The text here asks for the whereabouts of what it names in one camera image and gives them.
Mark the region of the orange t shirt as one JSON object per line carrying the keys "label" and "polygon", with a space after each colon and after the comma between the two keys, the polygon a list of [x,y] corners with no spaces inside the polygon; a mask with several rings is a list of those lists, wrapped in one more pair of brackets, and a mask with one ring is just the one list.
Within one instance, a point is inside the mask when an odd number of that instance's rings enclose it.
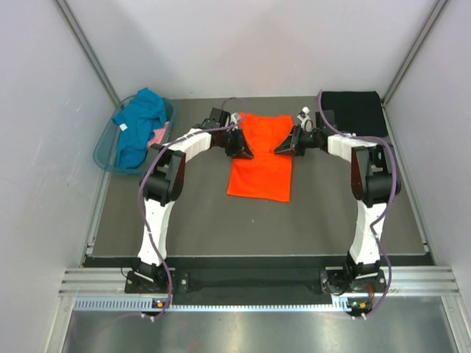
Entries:
{"label": "orange t shirt", "polygon": [[264,117],[252,113],[244,113],[243,117],[241,128],[253,158],[234,159],[227,194],[289,202],[292,158],[275,154],[275,149],[294,127],[292,117]]}

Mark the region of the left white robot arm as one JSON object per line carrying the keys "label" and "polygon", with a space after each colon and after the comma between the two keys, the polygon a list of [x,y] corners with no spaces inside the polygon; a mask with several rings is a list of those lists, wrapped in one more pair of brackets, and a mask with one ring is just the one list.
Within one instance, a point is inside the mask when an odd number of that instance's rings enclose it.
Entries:
{"label": "left white robot arm", "polygon": [[242,131],[247,113],[229,113],[213,108],[210,116],[186,134],[152,148],[157,155],[141,180],[138,206],[144,221],[144,234],[138,258],[147,265],[161,266],[167,256],[169,219],[183,191],[185,166],[192,158],[213,147],[224,149],[232,159],[251,160],[253,152]]}

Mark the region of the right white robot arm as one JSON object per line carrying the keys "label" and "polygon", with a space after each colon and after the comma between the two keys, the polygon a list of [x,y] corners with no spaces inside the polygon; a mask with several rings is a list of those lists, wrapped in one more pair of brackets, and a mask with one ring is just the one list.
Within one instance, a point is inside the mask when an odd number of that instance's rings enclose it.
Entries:
{"label": "right white robot arm", "polygon": [[275,154],[297,157],[307,149],[321,149],[350,164],[350,187],[358,212],[343,280],[350,290],[359,291],[379,274],[378,242],[384,218],[401,189],[394,149],[380,138],[339,132],[333,125],[332,110],[317,112],[315,121],[309,112],[308,107],[298,112],[300,122],[275,149]]}

